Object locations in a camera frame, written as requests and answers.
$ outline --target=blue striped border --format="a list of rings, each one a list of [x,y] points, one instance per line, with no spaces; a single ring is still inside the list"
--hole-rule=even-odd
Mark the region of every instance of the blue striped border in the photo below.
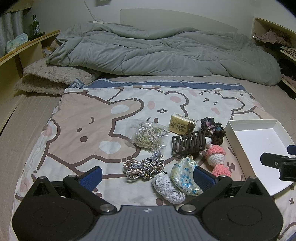
[[[222,83],[207,83],[207,82],[192,82],[185,80],[150,80],[146,82],[119,82],[111,81],[105,78],[95,80],[90,85],[84,88],[112,88],[129,85],[160,85],[167,87],[189,87],[193,89],[223,89],[223,90],[242,90],[246,91],[241,84],[222,84]]]

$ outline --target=wall outlet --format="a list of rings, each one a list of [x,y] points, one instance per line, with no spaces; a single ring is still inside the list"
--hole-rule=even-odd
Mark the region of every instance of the wall outlet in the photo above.
[[[88,23],[104,23],[103,21],[96,21],[96,20],[94,20],[94,21],[88,21]]]

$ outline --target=beige fleece blanket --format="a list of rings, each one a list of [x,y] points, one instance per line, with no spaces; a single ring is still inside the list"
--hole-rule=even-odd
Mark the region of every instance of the beige fleece blanket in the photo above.
[[[40,59],[24,68],[23,77],[15,85],[15,90],[62,95],[64,90],[79,78],[89,85],[101,72],[84,67],[56,66]]]

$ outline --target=floral fabric pouch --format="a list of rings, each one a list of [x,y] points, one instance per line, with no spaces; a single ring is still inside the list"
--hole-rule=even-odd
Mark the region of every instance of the floral fabric pouch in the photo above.
[[[174,184],[187,195],[198,196],[203,193],[193,180],[193,170],[197,166],[198,164],[192,159],[192,156],[188,155],[176,163],[170,173]]]

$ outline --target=headboard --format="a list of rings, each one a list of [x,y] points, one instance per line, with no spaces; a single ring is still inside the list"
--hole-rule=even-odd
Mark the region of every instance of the headboard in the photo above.
[[[130,8],[120,10],[120,23],[143,30],[175,27],[193,27],[199,30],[213,30],[237,33],[237,28],[199,15],[150,8]]]

